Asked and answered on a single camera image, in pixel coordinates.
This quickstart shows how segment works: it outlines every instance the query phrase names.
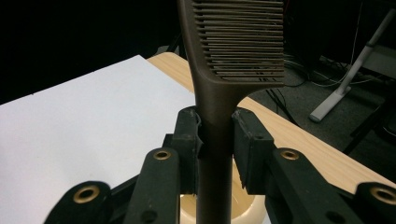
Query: wooden surface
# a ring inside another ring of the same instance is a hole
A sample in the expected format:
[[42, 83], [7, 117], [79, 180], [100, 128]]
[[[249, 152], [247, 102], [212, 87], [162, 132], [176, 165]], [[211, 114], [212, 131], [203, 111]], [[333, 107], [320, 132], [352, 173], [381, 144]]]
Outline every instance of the wooden surface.
[[[148, 61], [193, 92], [187, 61], [169, 52], [149, 58]], [[303, 152], [326, 180], [333, 185], [352, 193], [355, 192], [360, 182], [375, 181], [396, 188], [396, 184], [385, 177], [350, 159], [339, 150], [320, 141], [312, 134], [298, 128], [252, 99], [245, 98], [239, 106], [256, 114], [275, 138], [277, 147], [289, 147]]]

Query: white sheet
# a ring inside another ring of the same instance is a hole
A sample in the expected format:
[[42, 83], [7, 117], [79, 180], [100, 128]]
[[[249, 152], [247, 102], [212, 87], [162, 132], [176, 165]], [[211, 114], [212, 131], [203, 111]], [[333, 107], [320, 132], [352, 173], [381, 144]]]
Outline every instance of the white sheet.
[[140, 56], [0, 106], [1, 223], [42, 223], [73, 186], [137, 175], [193, 94]]

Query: black comb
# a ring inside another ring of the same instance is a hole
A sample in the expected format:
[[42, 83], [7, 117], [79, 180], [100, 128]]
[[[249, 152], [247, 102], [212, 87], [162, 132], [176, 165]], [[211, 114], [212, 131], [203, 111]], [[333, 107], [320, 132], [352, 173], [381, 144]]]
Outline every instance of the black comb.
[[231, 222], [232, 113], [254, 91], [282, 87], [283, 2], [178, 0], [199, 134], [197, 223]]

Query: white cup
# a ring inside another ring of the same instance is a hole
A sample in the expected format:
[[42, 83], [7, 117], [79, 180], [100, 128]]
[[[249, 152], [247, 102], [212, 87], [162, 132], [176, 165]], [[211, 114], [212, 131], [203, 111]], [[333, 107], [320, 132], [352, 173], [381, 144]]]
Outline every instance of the white cup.
[[[232, 224], [262, 224], [266, 209], [264, 196], [248, 195], [242, 189], [238, 169], [233, 163], [233, 188], [232, 188]], [[180, 196], [180, 224], [195, 224], [196, 200], [193, 195]]]

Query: stand leg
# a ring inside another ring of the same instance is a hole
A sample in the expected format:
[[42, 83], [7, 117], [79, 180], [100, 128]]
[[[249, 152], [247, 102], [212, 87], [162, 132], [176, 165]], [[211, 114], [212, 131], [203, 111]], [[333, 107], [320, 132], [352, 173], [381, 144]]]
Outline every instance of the stand leg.
[[386, 109], [384, 105], [381, 105], [363, 124], [358, 128], [355, 136], [353, 136], [353, 140], [349, 143], [349, 145], [344, 149], [343, 153], [349, 155], [349, 153], [358, 145], [361, 139], [367, 135], [370, 130], [374, 128], [374, 126], [378, 123], [380, 118], [384, 116]]
[[358, 73], [361, 66], [364, 64], [365, 60], [369, 57], [373, 51], [375, 43], [378, 41], [379, 37], [384, 33], [385, 29], [388, 27], [389, 23], [392, 21], [396, 14], [395, 9], [391, 9], [384, 20], [382, 20], [378, 29], [375, 31], [373, 37], [367, 42], [364, 49], [361, 51], [356, 62], [353, 63], [349, 72], [346, 74], [345, 79], [325, 101], [323, 101], [310, 115], [309, 118], [314, 122], [320, 122], [331, 110], [332, 108], [340, 102], [342, 98], [350, 91], [349, 83], [352, 81], [353, 77]]

